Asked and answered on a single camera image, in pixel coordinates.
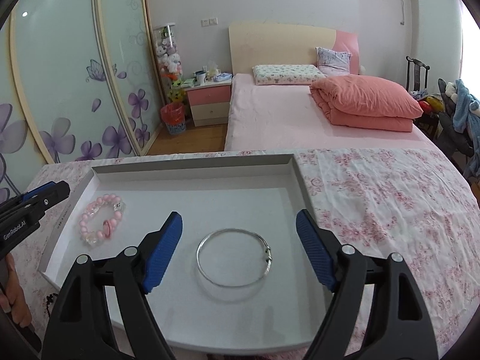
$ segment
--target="floral pillow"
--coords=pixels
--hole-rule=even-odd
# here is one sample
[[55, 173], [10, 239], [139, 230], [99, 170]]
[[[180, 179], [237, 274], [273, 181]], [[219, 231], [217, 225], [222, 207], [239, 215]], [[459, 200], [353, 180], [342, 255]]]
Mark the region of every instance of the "floral pillow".
[[312, 64], [259, 64], [253, 75], [256, 85], [312, 85], [325, 78]]
[[350, 74], [351, 53], [317, 47], [317, 57], [318, 70], [327, 77], [346, 76]]

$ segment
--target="pink folded comforter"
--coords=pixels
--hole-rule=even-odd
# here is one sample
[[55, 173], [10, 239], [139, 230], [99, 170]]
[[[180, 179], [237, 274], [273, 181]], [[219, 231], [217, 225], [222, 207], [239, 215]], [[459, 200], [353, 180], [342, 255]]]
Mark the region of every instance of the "pink folded comforter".
[[379, 77], [329, 77], [310, 91], [333, 125], [412, 132], [412, 119], [423, 113], [402, 86]]
[[322, 109], [326, 118], [335, 126], [358, 128], [372, 128], [373, 130], [387, 130], [412, 132], [413, 121], [404, 117], [391, 116], [363, 116], [352, 115], [336, 109], [329, 97], [319, 89], [310, 88], [316, 104]]

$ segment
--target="pink beaded bracelet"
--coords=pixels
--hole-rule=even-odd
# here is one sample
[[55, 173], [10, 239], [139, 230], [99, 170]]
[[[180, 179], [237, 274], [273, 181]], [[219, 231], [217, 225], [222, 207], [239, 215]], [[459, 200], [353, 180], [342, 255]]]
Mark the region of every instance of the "pink beaded bracelet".
[[[113, 217], [103, 221], [101, 230], [91, 230], [87, 228], [87, 223], [96, 216], [96, 214], [104, 207], [113, 207]], [[99, 245], [104, 239], [112, 236], [113, 232], [123, 218], [123, 210], [125, 203], [115, 194], [105, 194], [98, 197], [94, 202], [87, 205], [78, 225], [80, 226], [80, 234], [82, 239], [90, 246]]]

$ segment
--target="wooden floor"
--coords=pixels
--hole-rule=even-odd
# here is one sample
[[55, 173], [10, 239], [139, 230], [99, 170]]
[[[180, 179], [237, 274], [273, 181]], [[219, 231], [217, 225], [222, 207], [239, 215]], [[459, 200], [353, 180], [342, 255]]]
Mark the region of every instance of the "wooden floor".
[[227, 124], [195, 127], [190, 122], [186, 132], [179, 135], [170, 135], [162, 128], [147, 155], [222, 152], [226, 136]]

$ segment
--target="silver bangle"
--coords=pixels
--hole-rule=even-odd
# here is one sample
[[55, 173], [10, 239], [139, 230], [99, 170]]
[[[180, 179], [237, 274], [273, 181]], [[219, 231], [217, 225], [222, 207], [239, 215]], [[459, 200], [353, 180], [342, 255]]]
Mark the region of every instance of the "silver bangle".
[[[246, 283], [246, 284], [239, 284], [239, 285], [228, 285], [228, 284], [221, 284], [221, 283], [217, 283], [215, 282], [212, 278], [210, 278], [206, 273], [205, 271], [203, 270], [201, 264], [200, 264], [200, 252], [202, 251], [202, 248], [204, 247], [204, 245], [206, 244], [206, 242], [208, 240], [210, 240], [211, 238], [219, 235], [219, 234], [223, 234], [223, 233], [243, 233], [243, 234], [247, 234], [249, 236], [252, 236], [252, 237], [255, 237], [257, 239], [260, 240], [260, 242], [265, 246], [265, 254], [266, 254], [266, 258], [265, 258], [265, 261], [267, 263], [267, 267], [265, 269], [265, 271], [263, 272], [263, 274], [258, 278], [258, 279], [255, 279], [253, 280], [252, 282], [250, 283]], [[201, 242], [200, 244], [198, 245], [198, 248], [197, 248], [197, 267], [198, 267], [198, 270], [199, 272], [202, 274], [202, 276], [207, 279], [210, 283], [212, 284], [215, 284], [216, 286], [219, 286], [219, 287], [225, 287], [225, 288], [239, 288], [239, 287], [247, 287], [247, 286], [251, 286], [252, 284], [255, 284], [257, 283], [258, 281], [262, 280], [265, 276], [268, 275], [268, 273], [270, 272], [270, 267], [272, 266], [272, 252], [270, 251], [270, 247], [268, 246], [267, 242], [263, 239], [263, 237], [261, 237], [260, 235], [256, 234], [256, 233], [252, 233], [251, 231], [247, 231], [247, 230], [243, 230], [243, 229], [224, 229], [224, 230], [217, 230], [217, 231], [214, 231], [213, 233], [210, 233], [209, 235], [207, 235]]]

